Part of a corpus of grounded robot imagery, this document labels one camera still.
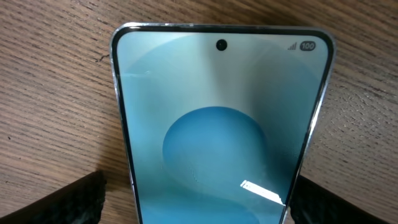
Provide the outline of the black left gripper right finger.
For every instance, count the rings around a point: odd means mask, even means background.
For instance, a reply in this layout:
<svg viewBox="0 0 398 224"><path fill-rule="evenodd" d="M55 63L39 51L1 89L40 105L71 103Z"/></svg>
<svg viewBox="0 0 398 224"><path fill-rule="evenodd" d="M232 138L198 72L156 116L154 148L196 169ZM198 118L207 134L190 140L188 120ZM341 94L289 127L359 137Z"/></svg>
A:
<svg viewBox="0 0 398 224"><path fill-rule="evenodd" d="M289 207L295 224L388 224L301 175Z"/></svg>

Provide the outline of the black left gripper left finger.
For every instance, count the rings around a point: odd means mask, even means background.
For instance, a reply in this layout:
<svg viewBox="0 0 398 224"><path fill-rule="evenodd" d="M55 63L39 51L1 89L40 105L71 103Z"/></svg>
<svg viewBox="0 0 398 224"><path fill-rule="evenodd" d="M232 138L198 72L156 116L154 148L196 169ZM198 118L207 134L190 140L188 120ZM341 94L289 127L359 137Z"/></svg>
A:
<svg viewBox="0 0 398 224"><path fill-rule="evenodd" d="M1 224L98 224L106 179L92 172L62 189L1 218Z"/></svg>

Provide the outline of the blue screen smartphone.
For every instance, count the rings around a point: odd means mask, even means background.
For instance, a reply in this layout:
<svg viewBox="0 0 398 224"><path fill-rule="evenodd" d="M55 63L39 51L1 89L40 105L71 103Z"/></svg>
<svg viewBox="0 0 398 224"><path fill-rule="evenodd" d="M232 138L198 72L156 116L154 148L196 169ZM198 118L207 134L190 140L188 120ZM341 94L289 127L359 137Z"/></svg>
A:
<svg viewBox="0 0 398 224"><path fill-rule="evenodd" d="M128 22L109 43L139 223L282 223L336 54L314 27Z"/></svg>

